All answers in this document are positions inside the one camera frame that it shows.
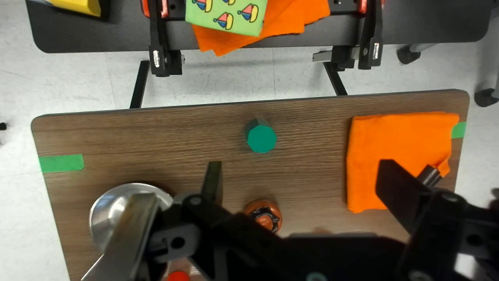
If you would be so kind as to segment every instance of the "orange cloth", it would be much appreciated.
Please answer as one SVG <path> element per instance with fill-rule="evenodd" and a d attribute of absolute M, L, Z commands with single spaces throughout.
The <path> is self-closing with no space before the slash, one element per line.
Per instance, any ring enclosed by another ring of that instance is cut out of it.
<path fill-rule="evenodd" d="M 327 0 L 268 0 L 262 34 L 257 38 L 223 33 L 193 25 L 201 52 L 213 50 L 217 56 L 279 34 L 299 34 L 304 25 L 330 14 Z"/>
<path fill-rule="evenodd" d="M 446 176 L 457 122 L 458 116 L 451 112 L 355 116 L 346 156 L 348 209 L 387 209 L 376 195 L 380 159 L 394 159 L 413 176 L 426 166 Z"/>

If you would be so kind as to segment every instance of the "orange object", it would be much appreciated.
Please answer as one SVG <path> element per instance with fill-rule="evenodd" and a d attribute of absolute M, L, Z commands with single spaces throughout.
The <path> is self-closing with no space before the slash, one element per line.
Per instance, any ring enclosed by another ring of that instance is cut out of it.
<path fill-rule="evenodd" d="M 223 33 L 193 25 L 201 52 L 213 50 L 217 56 L 226 55 L 265 38 L 279 34 L 299 34 L 304 25 L 330 14 L 327 0 L 268 0 L 262 34 L 257 38 Z"/>
<path fill-rule="evenodd" d="M 176 270 L 171 272 L 165 281 L 190 281 L 190 276 L 187 272 Z"/>
<path fill-rule="evenodd" d="M 380 159 L 394 159 L 413 176 L 426 166 L 446 176 L 457 122 L 458 116 L 451 112 L 355 116 L 346 156 L 348 209 L 387 209 L 376 195 Z"/>
<path fill-rule="evenodd" d="M 281 209 L 271 200 L 251 201 L 245 206 L 243 212 L 268 231 L 277 233 L 282 226 Z"/>

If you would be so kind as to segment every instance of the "green circle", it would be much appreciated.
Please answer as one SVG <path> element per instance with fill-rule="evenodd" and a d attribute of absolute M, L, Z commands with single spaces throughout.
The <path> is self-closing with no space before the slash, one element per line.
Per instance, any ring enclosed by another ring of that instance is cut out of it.
<path fill-rule="evenodd" d="M 251 151 L 265 155 L 274 150 L 277 144 L 277 134 L 276 131 L 268 125 L 256 125 L 248 131 L 246 142 L 251 148 Z"/>

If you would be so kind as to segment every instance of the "wooden tabletop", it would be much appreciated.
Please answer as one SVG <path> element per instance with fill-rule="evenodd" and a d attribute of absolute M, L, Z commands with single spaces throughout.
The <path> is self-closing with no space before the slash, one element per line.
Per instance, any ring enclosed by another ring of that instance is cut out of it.
<path fill-rule="evenodd" d="M 407 239 L 387 211 L 351 214 L 344 206 L 344 155 L 352 116 L 447 111 L 466 120 L 460 91 L 330 97 L 213 106 L 42 116 L 33 122 L 39 156 L 83 155 L 84 170 L 45 173 L 54 220 L 72 279 L 98 258 L 89 236 L 89 209 L 107 189 L 142 181 L 178 195 L 199 192 L 209 161 L 223 161 L 223 206 L 232 212 L 256 198 L 277 201 L 281 234 L 369 231 Z M 279 142 L 254 155 L 245 125 L 265 119 Z M 461 141 L 452 141 L 452 189 Z"/>

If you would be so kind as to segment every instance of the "white floor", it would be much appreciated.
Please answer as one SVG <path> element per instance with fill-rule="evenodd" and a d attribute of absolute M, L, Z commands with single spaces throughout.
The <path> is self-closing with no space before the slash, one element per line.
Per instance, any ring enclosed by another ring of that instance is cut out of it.
<path fill-rule="evenodd" d="M 383 66 L 341 73 L 351 94 L 494 86 L 499 19 L 475 44 L 438 45 L 410 66 L 387 47 Z M 145 108 L 332 95 L 312 53 L 320 48 L 242 50 L 217 59 L 184 52 L 182 77 L 151 78 Z M 146 53 L 47 55 L 31 39 L 22 0 L 0 0 L 0 281 L 68 279 L 29 131 L 47 112 L 121 109 Z M 499 186 L 499 105 L 469 105 L 457 190 L 485 206 Z M 471 272 L 471 259 L 460 262 Z"/>

